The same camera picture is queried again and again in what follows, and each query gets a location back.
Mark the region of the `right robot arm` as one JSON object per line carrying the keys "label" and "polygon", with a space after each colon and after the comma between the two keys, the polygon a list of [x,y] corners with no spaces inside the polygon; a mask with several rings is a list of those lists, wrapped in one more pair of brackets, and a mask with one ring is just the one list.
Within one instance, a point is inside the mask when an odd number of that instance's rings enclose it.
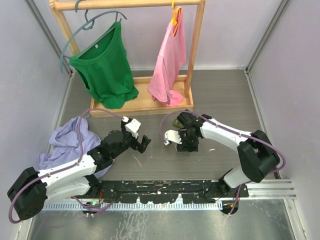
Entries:
{"label": "right robot arm", "polygon": [[222,196],[231,197],[240,185],[260,183],[281,162],[267,135],[261,131],[242,132],[208,115],[195,116],[185,111],[177,120],[183,128],[176,132],[179,152],[197,152],[199,139],[216,141],[238,154],[239,167],[232,168],[218,180]]}

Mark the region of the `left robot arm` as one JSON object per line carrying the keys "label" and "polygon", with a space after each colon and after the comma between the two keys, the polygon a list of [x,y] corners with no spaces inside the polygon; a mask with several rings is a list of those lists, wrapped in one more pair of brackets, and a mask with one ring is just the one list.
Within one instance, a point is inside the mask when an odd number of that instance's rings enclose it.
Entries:
{"label": "left robot arm", "polygon": [[36,171],[26,168],[11,188],[7,196],[11,201],[9,220],[15,223],[12,213],[16,212],[20,221],[37,215],[44,207],[76,196],[97,198],[102,193],[102,185],[96,173],[111,167],[114,160],[128,149],[145,152],[151,139],[146,135],[139,140],[139,121],[122,121],[120,130],[112,130],[100,144],[72,160],[49,169]]}

